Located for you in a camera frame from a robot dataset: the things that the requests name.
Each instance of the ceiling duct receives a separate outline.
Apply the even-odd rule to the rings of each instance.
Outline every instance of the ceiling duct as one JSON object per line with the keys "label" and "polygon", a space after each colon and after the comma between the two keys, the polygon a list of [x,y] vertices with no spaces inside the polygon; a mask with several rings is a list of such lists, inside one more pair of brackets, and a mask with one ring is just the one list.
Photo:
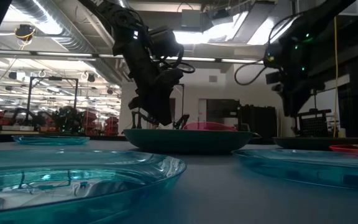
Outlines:
{"label": "ceiling duct", "polygon": [[[11,6],[26,15],[42,32],[56,35],[52,39],[69,52],[96,53],[94,47],[52,0],[13,0]],[[122,77],[103,59],[85,63],[94,67],[107,82],[121,84]]]}

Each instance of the teal plate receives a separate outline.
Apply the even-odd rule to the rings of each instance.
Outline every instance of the teal plate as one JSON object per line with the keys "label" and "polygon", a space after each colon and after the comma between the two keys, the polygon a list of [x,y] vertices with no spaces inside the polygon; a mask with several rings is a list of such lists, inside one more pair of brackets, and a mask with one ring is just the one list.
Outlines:
{"label": "teal plate", "polygon": [[230,153],[252,138],[242,131],[125,129],[124,134],[133,145],[160,153]]}
{"label": "teal plate", "polygon": [[240,163],[280,179],[358,189],[358,154],[292,149],[237,150]]}
{"label": "teal plate", "polygon": [[183,161],[131,151],[0,151],[0,224],[111,223],[169,191]]}
{"label": "teal plate", "polygon": [[358,144],[358,138],[280,137],[273,138],[273,141],[284,149],[304,149],[312,151],[331,151],[329,147],[333,145]]}
{"label": "teal plate", "polygon": [[19,144],[33,146],[78,146],[87,143],[89,137],[71,136],[12,136],[13,140]]}

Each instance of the gray table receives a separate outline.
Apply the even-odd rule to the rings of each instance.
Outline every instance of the gray table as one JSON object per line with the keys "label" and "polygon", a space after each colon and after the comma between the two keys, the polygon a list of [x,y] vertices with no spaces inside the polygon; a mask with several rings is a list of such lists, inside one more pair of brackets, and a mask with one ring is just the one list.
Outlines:
{"label": "gray table", "polygon": [[[0,143],[0,150],[31,148],[34,147]],[[111,141],[91,141],[85,146],[64,148],[135,149],[128,142]],[[183,159],[188,168],[172,193],[123,224],[358,223],[358,190],[264,177],[241,169],[231,156],[175,157]]]}

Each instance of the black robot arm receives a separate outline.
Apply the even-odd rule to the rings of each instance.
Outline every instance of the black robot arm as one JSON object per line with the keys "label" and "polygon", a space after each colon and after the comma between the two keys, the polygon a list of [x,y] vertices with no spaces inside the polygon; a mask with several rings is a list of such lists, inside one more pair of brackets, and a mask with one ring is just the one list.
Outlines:
{"label": "black robot arm", "polygon": [[[170,124],[169,97],[173,86],[179,84],[183,72],[189,73],[178,68],[183,64],[184,48],[176,42],[172,30],[161,27],[149,31],[136,11],[109,1],[79,2],[98,17],[106,30],[113,32],[113,54],[124,56],[131,71],[129,78],[137,85],[138,97],[130,102],[129,108],[143,108],[161,124]],[[167,57],[178,57],[178,60],[168,63]]]}
{"label": "black robot arm", "polygon": [[335,16],[355,1],[327,0],[316,8],[294,15],[292,19],[297,19],[278,42],[269,41],[264,64],[279,72],[268,74],[266,80],[268,84],[279,83],[273,90],[282,97],[285,116],[295,117],[312,90],[325,88],[324,79],[310,75],[310,59],[315,56],[314,50],[319,44],[316,39]]}

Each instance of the white wall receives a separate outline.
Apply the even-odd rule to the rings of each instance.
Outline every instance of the white wall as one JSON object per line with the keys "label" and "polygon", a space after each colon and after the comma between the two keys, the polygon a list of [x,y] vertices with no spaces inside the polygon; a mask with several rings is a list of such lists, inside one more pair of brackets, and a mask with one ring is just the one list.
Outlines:
{"label": "white wall", "polygon": [[[242,105],[255,106],[274,106],[278,109],[278,116],[282,114],[281,98],[271,90],[271,86],[266,85],[265,74],[272,72],[266,70],[252,85],[239,86],[235,84],[233,74],[238,65],[232,66],[227,73],[221,73],[218,69],[197,69],[194,74],[185,74],[181,83],[185,84],[185,107],[184,112],[190,114],[189,122],[198,120],[199,99],[235,99],[240,100]],[[262,65],[251,65],[239,72],[239,81],[246,82],[255,77]],[[216,75],[218,82],[210,83],[209,76]],[[131,124],[131,112],[128,109],[128,103],[135,93],[136,85],[134,83],[125,83],[122,86],[122,105],[119,122],[119,132]],[[181,116],[181,87],[180,91],[174,90],[171,97],[176,98],[175,119]],[[283,120],[283,136],[291,136],[290,118]]]}
{"label": "white wall", "polygon": [[[331,109],[332,114],[335,110],[335,90],[328,90],[322,93],[318,93],[316,96],[316,105],[319,110]],[[339,111],[338,100],[336,102],[337,110]],[[300,113],[309,112],[309,109],[314,108],[314,97],[311,97],[305,105],[303,105]]]}

